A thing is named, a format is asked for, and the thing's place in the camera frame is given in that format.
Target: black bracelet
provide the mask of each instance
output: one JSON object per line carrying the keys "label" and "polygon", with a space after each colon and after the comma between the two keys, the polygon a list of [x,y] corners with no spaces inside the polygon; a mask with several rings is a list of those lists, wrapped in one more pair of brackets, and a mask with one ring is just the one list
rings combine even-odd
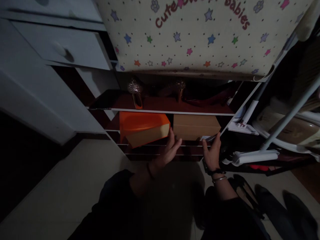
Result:
{"label": "black bracelet", "polygon": [[215,171],[208,171],[207,172],[207,174],[209,175],[209,176],[212,176],[213,174],[215,174],[215,173],[223,173],[223,174],[226,174],[226,171],[223,171],[223,170],[221,170],[220,168],[217,168]]}
{"label": "black bracelet", "polygon": [[149,173],[151,179],[154,180],[154,177],[153,177],[153,175],[152,175],[152,173],[150,171],[150,168],[149,168],[149,163],[147,163],[147,169],[148,169],[148,173]]}

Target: red object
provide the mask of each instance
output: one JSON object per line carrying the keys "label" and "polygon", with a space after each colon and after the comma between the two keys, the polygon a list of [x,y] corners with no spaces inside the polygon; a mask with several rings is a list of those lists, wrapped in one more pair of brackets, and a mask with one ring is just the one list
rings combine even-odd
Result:
{"label": "red object", "polygon": [[260,165],[249,165],[251,168],[254,170],[260,169],[261,171],[268,171],[269,167],[268,166],[260,166]]}

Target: black sleeve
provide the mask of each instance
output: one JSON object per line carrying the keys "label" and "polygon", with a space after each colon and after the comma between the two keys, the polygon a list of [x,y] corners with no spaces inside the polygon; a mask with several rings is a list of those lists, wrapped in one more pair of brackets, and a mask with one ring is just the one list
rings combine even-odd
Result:
{"label": "black sleeve", "polygon": [[214,221],[206,227],[202,240],[268,239],[260,219],[254,217],[254,213],[240,198],[222,201],[221,206],[216,209]]}
{"label": "black sleeve", "polygon": [[69,237],[73,239],[124,239],[139,235],[139,201],[131,190],[133,173],[123,170],[104,185],[99,202]]}

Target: white drawer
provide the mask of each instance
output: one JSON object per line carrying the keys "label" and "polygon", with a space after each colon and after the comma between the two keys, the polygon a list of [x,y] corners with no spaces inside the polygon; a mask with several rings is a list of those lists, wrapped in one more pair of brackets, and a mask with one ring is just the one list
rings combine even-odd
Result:
{"label": "white drawer", "polygon": [[102,22],[92,0],[0,0],[0,8]]}
{"label": "white drawer", "polygon": [[106,70],[112,68],[96,32],[23,22],[12,24],[43,59]]}

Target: black shoe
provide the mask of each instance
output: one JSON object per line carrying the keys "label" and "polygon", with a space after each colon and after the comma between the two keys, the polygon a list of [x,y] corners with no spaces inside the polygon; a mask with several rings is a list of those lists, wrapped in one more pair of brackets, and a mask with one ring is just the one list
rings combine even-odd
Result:
{"label": "black shoe", "polygon": [[242,176],[238,174],[234,174],[233,177],[235,181],[233,184],[237,185],[235,192],[258,215],[259,218],[264,219],[264,212],[259,207],[257,197],[250,185]]}
{"label": "black shoe", "polygon": [[282,239],[301,240],[284,206],[266,188],[259,184],[256,184],[255,192],[260,207],[266,212]]}
{"label": "black shoe", "polygon": [[292,223],[301,239],[319,240],[318,224],[306,205],[294,194],[284,190],[283,199]]}

